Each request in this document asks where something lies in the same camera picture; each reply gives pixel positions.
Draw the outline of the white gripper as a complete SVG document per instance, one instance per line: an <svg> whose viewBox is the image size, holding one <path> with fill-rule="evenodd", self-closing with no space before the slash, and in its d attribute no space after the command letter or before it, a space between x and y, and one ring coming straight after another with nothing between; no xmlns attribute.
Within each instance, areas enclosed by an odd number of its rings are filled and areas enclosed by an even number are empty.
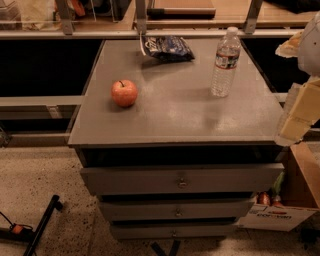
<svg viewBox="0 0 320 256"><path fill-rule="evenodd" d="M275 54L284 58L298 56L298 67L310 76L320 76L320 11L309 21L303 33L297 32L279 45ZM320 119L320 78L311 77L303 85L290 88L279 119L274 141L291 146Z"/></svg>

